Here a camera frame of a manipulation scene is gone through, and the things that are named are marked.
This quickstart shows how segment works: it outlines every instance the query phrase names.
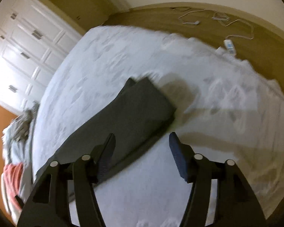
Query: white cloth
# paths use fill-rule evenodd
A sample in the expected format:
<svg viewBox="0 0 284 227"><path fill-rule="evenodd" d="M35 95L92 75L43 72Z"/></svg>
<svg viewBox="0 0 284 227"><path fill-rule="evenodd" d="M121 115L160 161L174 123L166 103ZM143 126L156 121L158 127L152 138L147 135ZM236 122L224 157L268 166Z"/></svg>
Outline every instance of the white cloth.
<svg viewBox="0 0 284 227"><path fill-rule="evenodd" d="M86 33L42 98L34 175L72 132L116 97L129 77L143 76L178 108L170 131L210 160L236 161L268 217L284 197L284 95L248 61L176 34L122 26ZM96 197L107 226L177 226L190 189L177 171L167 134L98 186ZM213 190L208 223L214 197ZM78 225L75 204L70 208Z"/></svg>

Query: white cabinet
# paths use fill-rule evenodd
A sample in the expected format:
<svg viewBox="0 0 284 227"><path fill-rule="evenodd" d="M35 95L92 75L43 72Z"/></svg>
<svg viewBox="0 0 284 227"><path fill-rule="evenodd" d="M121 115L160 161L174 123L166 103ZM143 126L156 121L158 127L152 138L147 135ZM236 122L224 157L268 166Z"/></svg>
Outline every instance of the white cabinet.
<svg viewBox="0 0 284 227"><path fill-rule="evenodd" d="M37 0L17 0L0 28L0 103L19 114L40 102L81 37Z"/></svg>

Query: bed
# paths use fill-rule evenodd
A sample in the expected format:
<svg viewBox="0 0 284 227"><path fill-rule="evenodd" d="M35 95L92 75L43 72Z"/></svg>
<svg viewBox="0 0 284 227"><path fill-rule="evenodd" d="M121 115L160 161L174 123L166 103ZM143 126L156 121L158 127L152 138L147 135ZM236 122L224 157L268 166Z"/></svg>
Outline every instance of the bed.
<svg viewBox="0 0 284 227"><path fill-rule="evenodd" d="M146 76L177 107L175 121L145 154L96 187L106 225L179 225L191 184L174 163L171 131L209 160L233 159L269 217L284 197L284 95L278 83L222 48L177 34L123 26L86 33L42 98L33 137L34 177L69 135L117 96L128 78ZM216 194L213 180L207 224L213 221ZM79 225L75 201L70 213Z"/></svg>

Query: white cable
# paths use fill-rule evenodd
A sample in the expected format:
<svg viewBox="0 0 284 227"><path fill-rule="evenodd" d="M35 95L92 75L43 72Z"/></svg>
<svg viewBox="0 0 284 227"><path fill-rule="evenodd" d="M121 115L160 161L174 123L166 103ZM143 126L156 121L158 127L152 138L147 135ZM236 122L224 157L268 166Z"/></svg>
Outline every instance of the white cable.
<svg viewBox="0 0 284 227"><path fill-rule="evenodd" d="M185 21L183 21L182 18L183 18L184 16L190 14L190 13L203 12L203 11L213 11L213 10L210 10L210 9L201 9L201 10L190 11L190 12L188 12L188 13L186 13L186 14L180 16L180 17L178 18L178 20L179 20L182 24L198 25L198 24L200 24L200 21L199 21L199 20L197 20L197 21L195 21L195 22L185 22ZM250 23L248 23L246 20L243 20L243 19L236 19L236 20L230 22L229 24L224 24L223 21L229 21L229 20L230 20L229 16L228 16L227 14L225 14L225 13L222 13L222 12L218 12L218 11L213 11L213 12L214 12L214 15L213 15L212 19L218 21L218 22L219 22L222 26L224 26L224 27L228 27L229 25L231 25L231 24L233 24L233 23L235 23L235 22L237 22L237 21L240 21L240 22L242 22L242 23L248 25L248 26L251 28L250 37L246 37L246 36L242 36L242 35L231 34L231 35L228 35L228 36L226 37L226 39L228 39L228 38L230 38L230 37L240 37L240 38L245 38L245 39L248 39L248 40L254 39L254 27L253 27L253 25L251 25Z"/></svg>

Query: wooden floor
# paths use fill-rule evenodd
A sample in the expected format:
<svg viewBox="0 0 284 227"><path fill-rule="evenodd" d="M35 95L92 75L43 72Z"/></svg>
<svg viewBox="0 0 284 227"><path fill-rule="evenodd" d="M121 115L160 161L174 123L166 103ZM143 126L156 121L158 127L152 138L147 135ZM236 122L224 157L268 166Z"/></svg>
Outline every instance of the wooden floor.
<svg viewBox="0 0 284 227"><path fill-rule="evenodd" d="M184 18L185 21L199 20L199 25L182 24L178 17L187 13L188 11L184 12L186 9L165 7L119 13L110 16L104 25L131 25L179 33L185 37L196 37L215 48L223 46L223 40L228 35L250 36L249 26L235 22L228 27L223 27L218 21L212 19L212 11L191 13ZM230 18L230 21L238 19L231 15ZM284 40L262 26L251 24L254 26L253 40L231 38L237 50L237 58L249 60L254 69L265 78L276 79L284 92Z"/></svg>

